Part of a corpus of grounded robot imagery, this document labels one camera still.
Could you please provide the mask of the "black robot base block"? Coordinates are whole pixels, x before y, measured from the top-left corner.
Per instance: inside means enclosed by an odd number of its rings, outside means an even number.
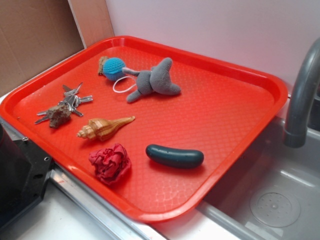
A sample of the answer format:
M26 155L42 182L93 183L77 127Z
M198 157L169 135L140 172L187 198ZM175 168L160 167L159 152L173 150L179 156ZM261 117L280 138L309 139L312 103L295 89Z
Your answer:
M0 127L0 229L44 198L52 157L30 139L13 140Z

